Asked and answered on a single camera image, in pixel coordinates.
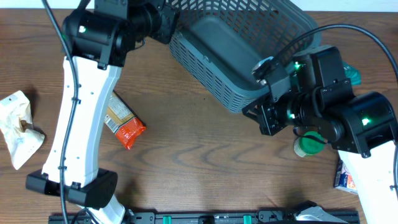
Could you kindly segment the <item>green lidded seasoning jar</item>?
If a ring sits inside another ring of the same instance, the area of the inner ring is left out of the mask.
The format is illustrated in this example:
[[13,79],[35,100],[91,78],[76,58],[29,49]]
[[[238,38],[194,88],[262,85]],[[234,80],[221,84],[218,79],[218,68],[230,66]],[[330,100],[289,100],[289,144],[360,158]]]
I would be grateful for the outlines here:
[[294,152],[299,157],[313,156],[321,152],[325,147],[325,141],[315,131],[309,131],[304,137],[298,137],[294,142]]

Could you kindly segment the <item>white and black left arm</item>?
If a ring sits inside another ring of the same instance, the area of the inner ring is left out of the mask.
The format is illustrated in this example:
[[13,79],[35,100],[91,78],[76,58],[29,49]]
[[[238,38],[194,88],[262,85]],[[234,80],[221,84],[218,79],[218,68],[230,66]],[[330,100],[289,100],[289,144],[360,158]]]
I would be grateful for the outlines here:
[[106,110],[128,52],[146,37],[168,44],[180,13],[166,1],[87,4],[55,26],[65,51],[62,104],[50,154],[25,186],[80,206],[93,223],[131,223],[114,193],[117,173],[98,165]]

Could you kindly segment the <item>green Nescafe coffee bag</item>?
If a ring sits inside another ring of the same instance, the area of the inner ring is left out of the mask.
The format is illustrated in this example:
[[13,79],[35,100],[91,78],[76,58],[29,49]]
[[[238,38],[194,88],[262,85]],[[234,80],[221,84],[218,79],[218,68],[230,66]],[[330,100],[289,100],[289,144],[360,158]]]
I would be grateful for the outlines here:
[[353,66],[343,62],[343,68],[345,70],[345,75],[351,80],[351,84],[354,86],[359,86],[361,84],[361,73],[359,70]]

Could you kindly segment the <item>grey plastic lattice basket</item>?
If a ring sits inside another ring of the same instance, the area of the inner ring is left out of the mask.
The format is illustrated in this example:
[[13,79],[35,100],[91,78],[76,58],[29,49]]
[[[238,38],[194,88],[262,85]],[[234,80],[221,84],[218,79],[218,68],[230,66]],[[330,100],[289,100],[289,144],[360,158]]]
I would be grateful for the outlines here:
[[277,55],[315,20],[290,0],[172,0],[180,18],[169,49],[227,110],[268,91],[252,69]]

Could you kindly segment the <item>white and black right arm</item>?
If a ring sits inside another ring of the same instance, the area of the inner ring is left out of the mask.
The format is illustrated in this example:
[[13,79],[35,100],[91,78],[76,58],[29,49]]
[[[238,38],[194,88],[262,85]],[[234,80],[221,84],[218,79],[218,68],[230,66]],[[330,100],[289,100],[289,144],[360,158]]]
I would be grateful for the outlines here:
[[351,172],[368,223],[397,222],[397,118],[389,100],[355,95],[340,51],[330,45],[293,57],[298,83],[275,57],[252,71],[269,92],[243,109],[273,136],[287,126],[315,128],[317,142],[337,150]]

